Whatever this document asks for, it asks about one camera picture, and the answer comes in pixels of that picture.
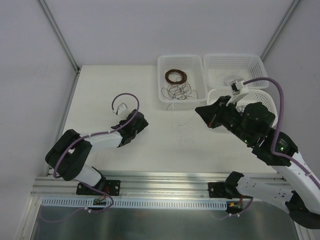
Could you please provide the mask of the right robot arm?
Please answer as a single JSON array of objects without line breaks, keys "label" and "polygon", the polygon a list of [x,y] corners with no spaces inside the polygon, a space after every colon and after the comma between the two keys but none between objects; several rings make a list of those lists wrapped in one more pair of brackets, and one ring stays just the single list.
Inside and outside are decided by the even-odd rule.
[{"label": "right robot arm", "polygon": [[320,228],[320,181],[312,176],[297,145],[285,133],[272,127],[276,118],[261,102],[246,105],[238,112],[230,96],[219,97],[211,105],[195,108],[208,128],[226,128],[252,149],[262,162],[281,174],[290,189],[268,185],[233,171],[223,184],[213,189],[222,198],[248,196],[267,202],[297,224],[312,230]]}]

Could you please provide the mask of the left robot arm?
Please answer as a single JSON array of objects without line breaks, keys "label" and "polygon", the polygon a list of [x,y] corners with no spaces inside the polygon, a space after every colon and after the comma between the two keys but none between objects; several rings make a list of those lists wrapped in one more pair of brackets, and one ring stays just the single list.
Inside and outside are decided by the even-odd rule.
[{"label": "left robot arm", "polygon": [[106,179],[94,167],[86,165],[90,153],[109,148],[120,148],[129,144],[149,123],[145,116],[133,110],[107,132],[80,134],[67,130],[45,156],[46,163],[55,172],[56,178],[76,180],[87,185],[95,195],[105,189]]}]

